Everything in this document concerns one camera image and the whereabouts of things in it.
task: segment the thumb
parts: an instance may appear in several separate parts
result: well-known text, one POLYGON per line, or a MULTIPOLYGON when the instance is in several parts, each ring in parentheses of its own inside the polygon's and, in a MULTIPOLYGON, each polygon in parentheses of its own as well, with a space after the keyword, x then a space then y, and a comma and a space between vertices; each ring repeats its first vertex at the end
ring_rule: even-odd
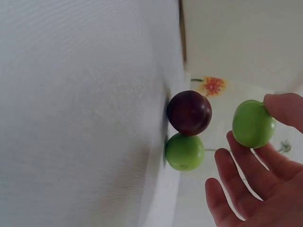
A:
POLYGON ((303 97, 293 93, 266 95, 264 104, 271 116, 303 133, 303 97))

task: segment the white wall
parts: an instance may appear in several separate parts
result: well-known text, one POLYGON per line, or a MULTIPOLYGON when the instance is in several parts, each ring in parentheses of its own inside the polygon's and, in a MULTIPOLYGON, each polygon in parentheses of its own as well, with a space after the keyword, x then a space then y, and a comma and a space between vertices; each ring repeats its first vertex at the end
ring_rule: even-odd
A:
POLYGON ((187 70, 279 92, 303 82, 303 1, 185 0, 187 70))
POLYGON ((0 31, 0 226, 168 227, 177 1, 1 1, 0 31))

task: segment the orange flower pattern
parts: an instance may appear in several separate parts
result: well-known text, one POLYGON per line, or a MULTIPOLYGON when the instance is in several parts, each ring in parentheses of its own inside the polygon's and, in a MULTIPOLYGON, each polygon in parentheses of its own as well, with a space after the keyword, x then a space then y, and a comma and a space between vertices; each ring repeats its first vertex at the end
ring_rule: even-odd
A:
POLYGON ((225 89, 227 81, 215 77, 204 77, 203 79, 192 79, 192 81, 201 82, 197 91, 202 93, 206 97, 218 96, 225 89))

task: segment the stem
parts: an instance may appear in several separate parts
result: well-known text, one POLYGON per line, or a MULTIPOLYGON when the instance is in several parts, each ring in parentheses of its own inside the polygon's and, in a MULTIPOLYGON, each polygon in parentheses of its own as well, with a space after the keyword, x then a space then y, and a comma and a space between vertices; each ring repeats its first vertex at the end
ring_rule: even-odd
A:
POLYGON ((216 151, 216 149, 205 149, 205 151, 216 151))
POLYGON ((202 79, 191 79, 190 81, 203 82, 202 79))

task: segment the hand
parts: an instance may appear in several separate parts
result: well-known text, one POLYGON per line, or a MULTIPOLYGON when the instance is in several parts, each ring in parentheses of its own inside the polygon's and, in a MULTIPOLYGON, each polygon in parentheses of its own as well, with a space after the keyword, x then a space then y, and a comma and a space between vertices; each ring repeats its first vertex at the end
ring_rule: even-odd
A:
MULTIPOLYGON (((303 98, 295 94, 267 95, 264 98, 268 112, 278 121, 303 133, 303 98)), ((230 153, 219 149, 215 160, 220 178, 231 201, 243 216, 240 220, 227 203, 220 183, 210 178, 205 183, 206 200, 218 227, 300 227, 303 225, 303 165, 280 155, 271 144, 255 152, 267 170, 250 149, 241 146, 232 132, 227 134, 234 159, 239 164, 254 197, 242 181, 230 153)))

